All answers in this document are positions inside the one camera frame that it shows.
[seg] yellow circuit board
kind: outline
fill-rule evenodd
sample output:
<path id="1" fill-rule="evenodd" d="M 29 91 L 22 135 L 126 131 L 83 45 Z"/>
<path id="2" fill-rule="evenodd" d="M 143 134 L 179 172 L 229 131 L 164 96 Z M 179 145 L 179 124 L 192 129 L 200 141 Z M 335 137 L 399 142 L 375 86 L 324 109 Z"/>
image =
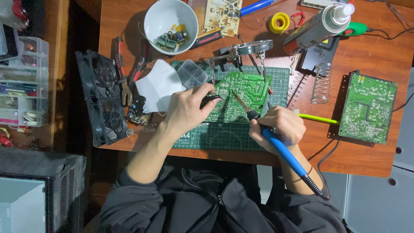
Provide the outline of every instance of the yellow circuit board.
<path id="1" fill-rule="evenodd" d="M 207 0 L 204 28 L 211 31 L 220 28 L 225 36 L 233 37 L 238 32 L 239 18 L 236 11 L 241 8 L 243 0 L 233 2 L 230 0 Z"/>

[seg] white bowl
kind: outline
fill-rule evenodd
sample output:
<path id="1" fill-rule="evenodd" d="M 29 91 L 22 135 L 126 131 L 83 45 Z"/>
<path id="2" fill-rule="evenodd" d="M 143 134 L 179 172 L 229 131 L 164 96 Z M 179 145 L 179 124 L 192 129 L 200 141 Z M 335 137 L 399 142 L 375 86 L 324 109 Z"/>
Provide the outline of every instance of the white bowl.
<path id="1" fill-rule="evenodd" d="M 190 35 L 190 40 L 181 44 L 174 52 L 168 52 L 158 48 L 154 44 L 157 37 L 171 31 L 173 25 L 185 24 L 185 30 Z M 198 33 L 198 21 L 194 11 L 180 0 L 159 0 L 148 10 L 144 19 L 145 36 L 154 44 L 156 50 L 167 54 L 177 55 L 187 51 L 193 46 Z"/>

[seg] spray can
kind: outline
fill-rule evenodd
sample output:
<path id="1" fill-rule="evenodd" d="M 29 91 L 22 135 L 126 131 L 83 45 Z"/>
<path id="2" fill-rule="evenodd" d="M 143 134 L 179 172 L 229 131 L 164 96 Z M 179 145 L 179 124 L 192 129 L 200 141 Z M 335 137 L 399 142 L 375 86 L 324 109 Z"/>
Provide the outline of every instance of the spray can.
<path id="1" fill-rule="evenodd" d="M 348 27 L 354 10 L 352 4 L 339 2 L 329 4 L 285 39 L 283 44 L 285 51 L 291 56 L 302 53 L 338 35 Z"/>

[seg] person's left hand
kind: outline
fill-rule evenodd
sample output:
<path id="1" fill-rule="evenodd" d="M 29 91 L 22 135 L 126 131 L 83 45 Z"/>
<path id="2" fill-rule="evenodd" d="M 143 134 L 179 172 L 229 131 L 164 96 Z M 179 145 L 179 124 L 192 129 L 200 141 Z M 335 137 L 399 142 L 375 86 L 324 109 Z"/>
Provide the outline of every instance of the person's left hand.
<path id="1" fill-rule="evenodd" d="M 220 101 L 220 99 L 211 100 L 200 109 L 201 100 L 208 93 L 214 93 L 214 86 L 210 83 L 172 94 L 164 122 L 169 130 L 174 131 L 175 136 L 181 137 L 206 120 Z"/>

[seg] metal spring coil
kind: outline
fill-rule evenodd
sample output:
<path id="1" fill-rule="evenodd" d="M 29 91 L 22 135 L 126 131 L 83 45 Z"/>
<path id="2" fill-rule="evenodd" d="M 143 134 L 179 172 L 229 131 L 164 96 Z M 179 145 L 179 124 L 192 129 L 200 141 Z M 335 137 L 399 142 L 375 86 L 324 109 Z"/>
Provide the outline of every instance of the metal spring coil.
<path id="1" fill-rule="evenodd" d="M 313 84 L 312 98 L 310 99 L 311 103 L 328 103 L 331 87 L 331 74 L 331 63 L 321 63 L 316 66 L 315 83 Z"/>

